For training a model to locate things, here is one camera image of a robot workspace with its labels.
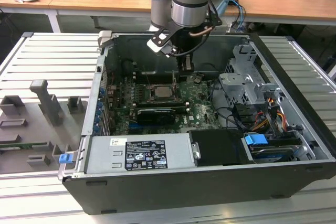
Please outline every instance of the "robotic arm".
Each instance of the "robotic arm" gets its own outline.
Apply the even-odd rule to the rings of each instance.
[[[194,71],[193,52],[222,24],[211,0],[152,0],[151,18],[156,33],[147,45],[176,57],[180,72]]]

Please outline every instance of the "floor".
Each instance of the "floor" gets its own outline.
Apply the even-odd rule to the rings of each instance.
[[[100,30],[94,28],[93,20],[88,16],[63,15],[60,20],[65,33],[97,33]],[[149,28],[150,19],[99,17],[99,24],[104,30],[140,32]],[[275,28],[275,24],[265,24],[258,33],[274,35]],[[289,26],[285,27],[285,33],[296,37],[301,29],[301,26]],[[52,29],[45,15],[10,14],[9,18],[3,18],[0,23],[1,62],[25,31],[50,33]],[[323,65],[326,59],[336,52],[336,27],[307,26],[296,38],[296,41],[314,60]]]

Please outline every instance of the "blue latch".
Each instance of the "blue latch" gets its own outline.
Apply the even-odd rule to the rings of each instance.
[[[247,145],[268,144],[267,139],[263,134],[248,134],[245,136],[245,141]]]
[[[58,162],[60,164],[72,164],[73,154],[64,153],[59,156]]]

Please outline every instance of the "warning label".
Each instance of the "warning label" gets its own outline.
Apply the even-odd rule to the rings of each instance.
[[[164,140],[126,142],[126,170],[146,170],[168,168]]]

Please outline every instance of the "motherboard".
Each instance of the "motherboard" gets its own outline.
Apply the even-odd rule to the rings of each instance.
[[[193,74],[176,83],[137,83],[125,77],[108,86],[112,135],[187,133],[219,129],[211,81]]]

